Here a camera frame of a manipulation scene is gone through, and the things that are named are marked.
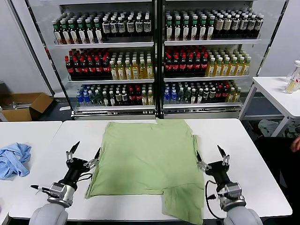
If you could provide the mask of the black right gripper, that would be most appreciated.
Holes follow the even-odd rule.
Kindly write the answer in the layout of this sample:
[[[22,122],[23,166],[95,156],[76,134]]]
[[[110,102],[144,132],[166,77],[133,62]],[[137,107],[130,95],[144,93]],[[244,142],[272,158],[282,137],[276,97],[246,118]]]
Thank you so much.
[[[219,145],[217,145],[217,147],[221,156],[223,157],[223,161],[217,161],[207,164],[202,160],[200,153],[197,151],[197,165],[199,169],[201,169],[204,173],[214,178],[217,184],[217,188],[224,188],[225,185],[231,183],[231,180],[227,175],[227,172],[229,170],[230,155],[226,154]]]

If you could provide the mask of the person's hand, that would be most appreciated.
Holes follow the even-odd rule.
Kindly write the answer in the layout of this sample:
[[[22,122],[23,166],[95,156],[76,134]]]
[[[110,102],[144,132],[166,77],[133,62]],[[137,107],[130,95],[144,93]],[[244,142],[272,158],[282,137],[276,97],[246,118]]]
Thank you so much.
[[[291,144],[291,151],[297,152],[300,150],[300,137],[297,137]]]

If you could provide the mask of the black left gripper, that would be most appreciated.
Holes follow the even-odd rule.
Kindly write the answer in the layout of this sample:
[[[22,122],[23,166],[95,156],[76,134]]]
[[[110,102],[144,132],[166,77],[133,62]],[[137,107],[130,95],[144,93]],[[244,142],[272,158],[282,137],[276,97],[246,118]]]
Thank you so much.
[[[77,182],[80,178],[80,176],[83,173],[86,173],[89,171],[88,168],[94,168],[99,163],[99,155],[101,153],[101,147],[96,152],[94,158],[90,161],[86,161],[79,158],[73,158],[73,154],[75,153],[76,149],[78,148],[78,145],[80,144],[80,141],[78,141],[75,145],[71,147],[69,151],[66,151],[66,165],[68,167],[68,171],[64,178],[62,179],[62,184],[69,185],[71,187],[76,187]]]

